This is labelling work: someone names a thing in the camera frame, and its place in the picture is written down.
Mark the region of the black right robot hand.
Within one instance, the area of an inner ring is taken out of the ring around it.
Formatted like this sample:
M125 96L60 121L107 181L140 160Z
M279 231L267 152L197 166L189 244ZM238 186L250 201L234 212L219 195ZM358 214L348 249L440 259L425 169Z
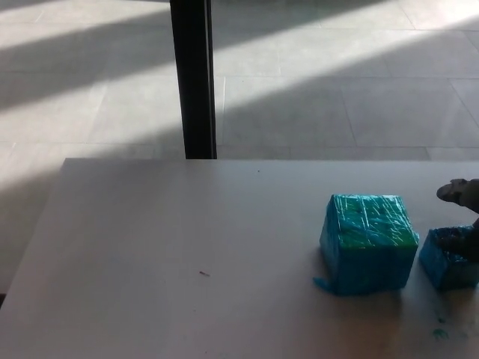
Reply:
M455 203L478 214L478 179L452 179L441 186L436 196L444 202ZM478 262L478 220L463 237L449 236L437 240L438 246L447 252L457 254L471 263Z

